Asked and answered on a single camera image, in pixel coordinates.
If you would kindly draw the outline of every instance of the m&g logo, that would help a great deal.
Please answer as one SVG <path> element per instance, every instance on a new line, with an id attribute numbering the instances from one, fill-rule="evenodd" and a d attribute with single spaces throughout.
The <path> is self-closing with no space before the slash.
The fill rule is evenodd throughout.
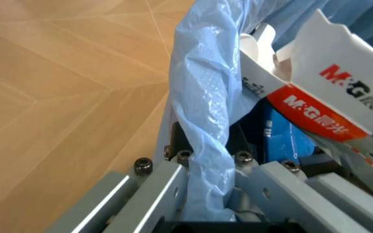
<path id="1" fill-rule="evenodd" d="M 336 64 L 324 69 L 319 74 L 332 84 L 344 88 L 346 93 L 373 111 L 373 92 L 368 85 L 356 80 L 349 72 L 340 71 L 340 67 Z"/>

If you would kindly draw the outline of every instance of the parquet floor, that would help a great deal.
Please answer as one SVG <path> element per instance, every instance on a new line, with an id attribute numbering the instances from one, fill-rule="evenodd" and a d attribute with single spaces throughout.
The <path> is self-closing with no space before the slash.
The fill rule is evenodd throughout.
<path id="1" fill-rule="evenodd" d="M 152 156 L 192 0 L 0 0 L 0 233 L 42 232 Z"/>

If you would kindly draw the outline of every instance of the plastic bag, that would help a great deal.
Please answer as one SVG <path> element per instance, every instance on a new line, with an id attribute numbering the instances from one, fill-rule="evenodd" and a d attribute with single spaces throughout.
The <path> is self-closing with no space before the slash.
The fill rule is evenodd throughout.
<path id="1" fill-rule="evenodd" d="M 229 126 L 257 97 L 243 89 L 239 34 L 288 0 L 198 0 L 178 25 L 170 65 L 170 101 L 194 154 L 183 219 L 234 221 L 225 209 L 235 165 L 225 148 Z"/>

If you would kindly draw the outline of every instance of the metal plate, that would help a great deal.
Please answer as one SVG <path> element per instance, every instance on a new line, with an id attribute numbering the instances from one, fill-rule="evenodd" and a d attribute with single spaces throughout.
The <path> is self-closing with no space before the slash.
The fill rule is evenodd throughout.
<path id="1" fill-rule="evenodd" d="M 184 203 L 186 187 L 185 168 L 163 161 L 104 232 L 152 232 L 162 217 L 173 220 L 176 210 Z"/>
<path id="2" fill-rule="evenodd" d="M 128 175 L 110 172 L 86 195 L 61 216 L 48 233 L 100 232 L 116 214 L 137 186 Z"/>

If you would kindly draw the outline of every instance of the cardboard box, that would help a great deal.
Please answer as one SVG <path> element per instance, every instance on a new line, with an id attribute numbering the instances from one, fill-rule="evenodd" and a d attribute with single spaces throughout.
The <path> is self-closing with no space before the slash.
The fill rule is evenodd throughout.
<path id="1" fill-rule="evenodd" d="M 373 48 L 319 10 L 276 54 L 273 38 L 241 35 L 243 83 L 373 191 Z"/>

